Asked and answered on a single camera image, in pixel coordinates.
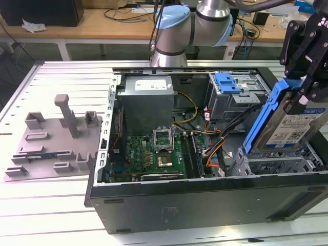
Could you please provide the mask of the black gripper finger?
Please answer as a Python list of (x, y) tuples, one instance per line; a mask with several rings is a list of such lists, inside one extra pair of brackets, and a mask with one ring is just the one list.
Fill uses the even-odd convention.
[(317, 32), (307, 28), (306, 21), (292, 20), (288, 23), (280, 64), (285, 67), (284, 75), (288, 79), (298, 79), (306, 75), (309, 61), (305, 56), (312, 49)]
[(327, 62), (327, 41), (320, 41), (306, 53), (309, 67), (300, 89), (299, 103), (306, 105), (309, 101), (319, 103), (327, 98), (327, 75), (324, 74)]

